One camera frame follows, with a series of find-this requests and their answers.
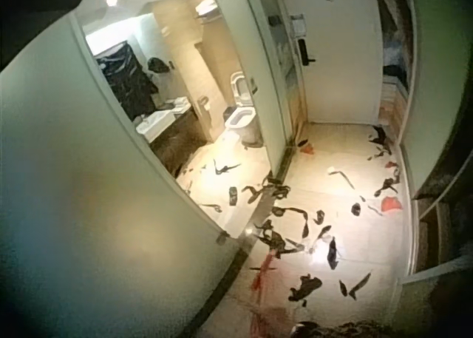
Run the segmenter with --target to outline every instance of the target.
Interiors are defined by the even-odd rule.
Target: black garbage bag
[[[158,89],[143,71],[130,45],[125,41],[109,50],[112,52],[101,53],[97,62],[125,113],[132,121],[139,115],[152,114],[156,106],[151,94]]]
[[[169,73],[170,69],[158,57],[151,57],[148,60],[148,69],[155,73]]]

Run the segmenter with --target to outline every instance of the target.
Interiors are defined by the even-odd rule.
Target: bathroom sink
[[[136,128],[137,132],[145,136],[148,143],[154,141],[165,129],[171,126],[175,117],[171,110],[156,111],[145,118]]]

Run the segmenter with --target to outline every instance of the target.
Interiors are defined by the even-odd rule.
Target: doorway
[[[248,187],[262,183],[270,162],[220,7],[215,0],[115,3],[101,15],[84,0],[76,11],[98,68],[181,189],[240,236],[258,204]]]

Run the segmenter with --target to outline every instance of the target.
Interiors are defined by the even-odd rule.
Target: vanity cabinet
[[[149,144],[153,153],[174,177],[179,170],[207,141],[194,109],[190,108]]]

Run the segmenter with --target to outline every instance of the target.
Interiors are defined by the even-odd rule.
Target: scattered debris
[[[402,204],[399,202],[397,197],[386,196],[381,201],[381,212],[386,212],[390,210],[402,210]]]
[[[309,141],[308,139],[302,140],[302,141],[300,141],[300,142],[297,144],[297,146],[298,146],[298,147],[302,147],[302,146],[304,146],[308,141]]]
[[[241,166],[241,164],[237,164],[236,166],[224,166],[221,169],[217,169],[217,162],[215,162],[214,160],[214,168],[215,168],[216,175],[221,175],[222,173],[228,173],[229,170],[237,168],[238,166]]]
[[[261,268],[251,267],[250,270],[261,271]],[[267,268],[266,270],[276,270],[276,268]]]
[[[337,245],[335,243],[335,237],[333,237],[332,240],[330,241],[330,246],[329,246],[328,254],[327,254],[327,261],[330,265],[330,268],[332,270],[335,270],[335,268],[338,265],[338,262],[337,262]]]
[[[296,207],[273,206],[273,208],[271,209],[271,212],[274,214],[274,216],[282,217],[286,213],[287,210],[298,212],[299,214],[302,214],[302,216],[304,217],[304,220],[306,220],[306,221],[309,219],[309,215],[307,214],[307,212],[305,210],[298,209]]]
[[[302,209],[297,209],[296,207],[284,208],[284,207],[273,206],[273,208],[271,209],[271,212],[274,214],[274,216],[282,217],[286,213],[287,210],[298,212],[299,214],[302,214],[302,216],[304,216],[305,225],[304,225],[304,228],[302,229],[302,238],[306,238],[309,235],[309,226],[307,224],[309,215],[307,214],[306,211]]]
[[[325,226],[319,233],[319,235],[317,236],[317,240],[319,240],[320,238],[322,238],[324,236],[324,234],[326,234],[327,232],[329,232],[329,230],[331,230],[332,226]]]
[[[332,228],[332,226],[325,226],[325,227],[320,231],[319,236],[317,236],[317,238],[313,241],[312,247],[310,247],[309,250],[308,250],[308,253],[309,253],[309,254],[313,254],[313,252],[316,251],[316,243],[317,243],[317,241],[320,240],[320,239],[324,240],[324,239],[323,239],[323,236],[324,236],[327,232],[329,232],[329,230],[330,230],[331,228]]]
[[[290,186],[287,185],[275,185],[276,189],[273,191],[273,196],[278,199],[282,200],[287,198],[287,194],[289,194]]]
[[[295,288],[290,288],[291,295],[288,297],[289,301],[300,301],[309,296],[312,291],[320,288],[322,286],[322,281],[318,277],[310,278],[310,274],[302,276],[301,278],[301,287],[299,290]]]
[[[312,144],[308,143],[305,146],[301,148],[301,152],[305,153],[306,155],[314,155],[315,152],[313,151],[313,146]]]
[[[315,222],[316,225],[321,225],[324,222],[324,218],[325,218],[325,212],[323,210],[318,210],[317,220],[313,218],[313,222]]]
[[[307,221],[305,221],[304,228],[302,229],[302,238],[307,238],[309,235],[309,225],[307,224]]]
[[[376,147],[376,149],[379,151],[379,153],[377,155],[372,155],[371,157],[368,157],[368,160],[372,160],[373,158],[383,157],[385,153],[388,153],[387,150],[382,149],[380,147]]]
[[[392,162],[392,161],[389,161],[386,163],[386,165],[384,166],[384,168],[392,168],[392,167],[399,167],[399,165],[396,163],[396,162]]]
[[[253,186],[245,186],[243,189],[242,189],[242,192],[246,191],[246,190],[250,190],[251,192],[251,197],[248,199],[248,203],[253,203],[254,201],[256,201],[256,199],[258,198],[258,196],[260,196],[262,193],[263,193],[263,189],[260,189],[260,190],[256,190]]]
[[[215,205],[214,203],[209,203],[209,204],[201,203],[200,205],[205,206],[205,207],[211,207],[212,209],[214,209],[219,214],[222,213],[222,207],[220,205]]]
[[[271,221],[270,219],[267,219],[263,224],[262,226],[257,226],[257,225],[254,225],[257,229],[262,229],[263,230],[263,237],[266,237],[266,231],[271,231],[273,229],[273,221]]]
[[[334,175],[334,174],[340,174],[347,181],[348,185],[350,185],[350,188],[355,190],[354,185],[352,184],[350,179],[348,179],[348,177],[345,175],[345,173],[343,173],[342,171],[336,171],[333,167],[330,167],[328,169],[328,175]]]
[[[275,257],[277,259],[281,259],[281,254],[291,254],[291,253],[298,253],[300,251],[304,251],[304,245],[294,242],[286,238],[290,244],[292,244],[295,248],[293,249],[286,249],[286,242],[282,239],[281,235],[276,231],[271,231],[271,237],[267,235],[263,235],[263,237],[256,236],[259,240],[261,240],[264,244],[269,246],[270,251],[275,250]]]
[[[363,288],[371,277],[371,273],[369,273],[366,277],[363,278],[358,284],[356,284],[348,293],[355,301],[356,301],[356,292]]]
[[[373,156],[374,158],[377,157],[382,157],[385,152],[387,152],[388,155],[392,155],[391,148],[389,147],[389,139],[386,136],[386,132],[383,130],[383,127],[381,126],[373,126],[373,129],[375,129],[376,133],[378,133],[377,138],[373,138],[372,140],[369,140],[371,143],[376,143],[380,146],[383,147],[383,149],[378,148],[381,153],[378,155]]]
[[[359,203],[355,203],[353,206],[352,206],[352,214],[354,214],[355,216],[359,216],[360,215],[360,212],[361,212],[361,206]]]
[[[230,186],[230,188],[228,189],[228,196],[228,204],[230,206],[236,206],[238,201],[238,190],[235,186]]]
[[[340,284],[340,291],[341,291],[341,294],[345,297],[347,297],[348,295],[348,291],[347,291],[347,287],[345,284],[343,284],[343,282],[341,280],[338,281],[338,283]]]
[[[380,213],[377,209],[375,209],[374,207],[371,207],[370,205],[368,205],[368,209],[373,210],[374,212],[376,212],[376,213],[379,214],[380,216],[383,216],[382,213]]]
[[[394,184],[397,184],[396,181],[398,181],[398,179],[397,180],[392,179],[392,178],[384,179],[383,186],[381,187],[381,189],[375,191],[375,197],[378,197],[379,195],[381,195],[381,192],[383,190],[388,190],[388,189],[394,190],[395,193],[397,194],[398,191],[392,187]]]

